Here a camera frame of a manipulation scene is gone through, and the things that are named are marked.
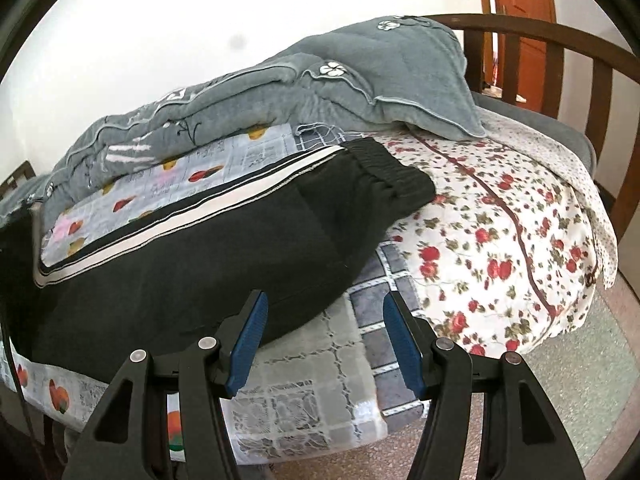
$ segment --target white flower embroidery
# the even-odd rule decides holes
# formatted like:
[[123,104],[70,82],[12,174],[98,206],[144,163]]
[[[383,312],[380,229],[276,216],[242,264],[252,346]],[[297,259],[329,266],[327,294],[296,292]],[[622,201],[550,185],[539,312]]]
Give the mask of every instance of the white flower embroidery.
[[335,61],[330,61],[320,67],[320,73],[329,77],[338,77],[339,75],[344,75],[346,72],[347,69]]
[[400,23],[392,22],[391,20],[385,20],[384,22],[380,22],[378,24],[378,28],[380,30],[393,30],[394,28],[400,27]]
[[156,101],[156,103],[160,103],[162,101],[174,101],[176,99],[182,99],[184,97],[184,93],[186,88],[178,88],[177,90],[172,90],[168,94],[164,94],[161,98]]

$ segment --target black pants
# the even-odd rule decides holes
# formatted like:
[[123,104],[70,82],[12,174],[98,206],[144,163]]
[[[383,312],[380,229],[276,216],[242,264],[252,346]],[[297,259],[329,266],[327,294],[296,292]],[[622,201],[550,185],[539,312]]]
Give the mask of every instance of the black pants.
[[137,348],[214,335],[253,288],[263,343],[311,320],[356,278],[386,229],[434,198],[430,178],[373,139],[292,155],[163,207],[36,273],[30,218],[0,233],[0,293],[18,352],[109,382]]

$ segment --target wooden headboard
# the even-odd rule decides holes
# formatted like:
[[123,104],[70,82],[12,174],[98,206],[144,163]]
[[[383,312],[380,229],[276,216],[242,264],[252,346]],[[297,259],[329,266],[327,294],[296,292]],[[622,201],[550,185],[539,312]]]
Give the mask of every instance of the wooden headboard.
[[0,183],[0,200],[2,200],[2,197],[8,194],[11,190],[16,189],[21,180],[29,180],[34,176],[36,176],[36,174],[31,167],[31,163],[28,160],[25,160],[11,175],[9,175],[8,179]]
[[[475,92],[482,91],[484,34],[505,35],[502,100],[516,103],[520,38],[546,43],[545,83],[542,113],[558,118],[558,103],[562,91],[564,50],[567,48],[593,59],[593,83],[585,134],[599,157],[607,135],[613,71],[623,73],[640,84],[640,59],[625,49],[593,34],[557,23],[506,16],[504,14],[440,14],[426,16],[454,30],[464,31],[467,59],[466,82]],[[610,218],[618,241],[636,213],[640,202],[640,125],[631,161],[622,188],[611,210]]]

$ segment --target elastic waistband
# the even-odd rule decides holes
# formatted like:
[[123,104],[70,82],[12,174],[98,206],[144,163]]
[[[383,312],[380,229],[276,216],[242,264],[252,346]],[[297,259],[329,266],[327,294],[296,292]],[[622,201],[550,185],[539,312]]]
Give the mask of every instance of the elastic waistband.
[[341,144],[356,158],[367,173],[392,187],[398,198],[415,209],[435,198],[433,181],[421,170],[401,164],[386,148],[372,137],[348,140]]

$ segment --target gray comforter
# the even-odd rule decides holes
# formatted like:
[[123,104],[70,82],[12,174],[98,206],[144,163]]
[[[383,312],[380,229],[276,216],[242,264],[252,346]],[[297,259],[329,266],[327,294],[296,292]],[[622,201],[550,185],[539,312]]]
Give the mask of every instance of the gray comforter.
[[114,179],[258,124],[376,131],[394,123],[452,140],[484,137],[452,30],[391,16],[311,36],[251,68],[95,121],[51,174],[0,204],[46,201],[44,228]]

